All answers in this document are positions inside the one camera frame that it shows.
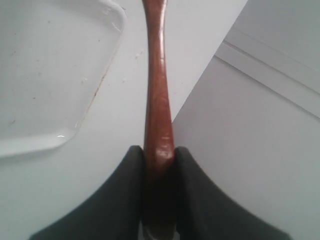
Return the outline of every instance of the white table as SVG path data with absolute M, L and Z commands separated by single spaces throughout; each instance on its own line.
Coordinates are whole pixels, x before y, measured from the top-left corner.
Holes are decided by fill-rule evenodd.
M 140 0 L 79 133 L 54 150 L 1 159 L 0 239 L 24 240 L 89 197 L 144 136 L 147 38 Z M 166 55 L 174 118 L 247 0 L 169 0 Z

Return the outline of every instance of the white wall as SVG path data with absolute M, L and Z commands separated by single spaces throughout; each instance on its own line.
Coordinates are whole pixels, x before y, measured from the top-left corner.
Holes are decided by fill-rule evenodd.
M 320 239 L 320 120 L 214 57 L 174 121 L 209 177 L 295 240 Z

